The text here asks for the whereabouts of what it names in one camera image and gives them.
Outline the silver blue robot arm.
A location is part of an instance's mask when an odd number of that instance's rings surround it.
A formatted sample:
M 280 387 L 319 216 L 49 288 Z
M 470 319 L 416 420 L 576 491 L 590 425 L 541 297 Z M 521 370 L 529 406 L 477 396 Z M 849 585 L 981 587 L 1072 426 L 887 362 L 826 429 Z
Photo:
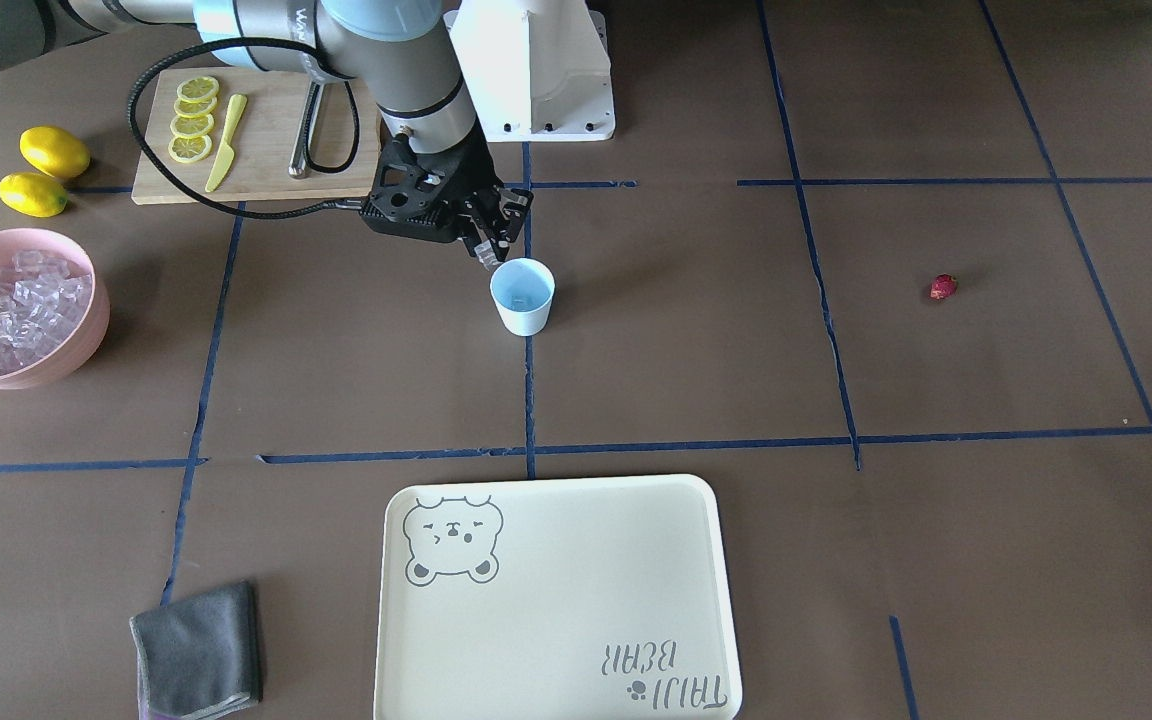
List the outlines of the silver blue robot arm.
M 305 73 L 316 88 L 358 82 L 372 94 L 391 137 L 371 190 L 314 211 L 356 211 L 388 236 L 462 243 L 485 268 L 505 263 L 524 232 L 532 194 L 498 177 L 438 1 L 0 1 L 0 70 L 134 26 L 200 36 L 143 71 L 126 105 L 142 154 L 188 199 L 214 206 L 147 143 L 141 94 L 180 61 L 233 50 L 237 67 Z

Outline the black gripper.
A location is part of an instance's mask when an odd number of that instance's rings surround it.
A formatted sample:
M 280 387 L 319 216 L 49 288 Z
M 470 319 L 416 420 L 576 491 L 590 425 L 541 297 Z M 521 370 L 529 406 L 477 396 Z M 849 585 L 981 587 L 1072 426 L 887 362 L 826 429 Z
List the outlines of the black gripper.
M 416 152 L 410 135 L 397 132 L 381 150 L 361 217 L 380 234 L 461 241 L 476 262 L 476 252 L 492 247 L 497 262 L 505 263 L 532 202 L 535 192 L 502 187 L 483 129 L 472 128 L 439 152 Z

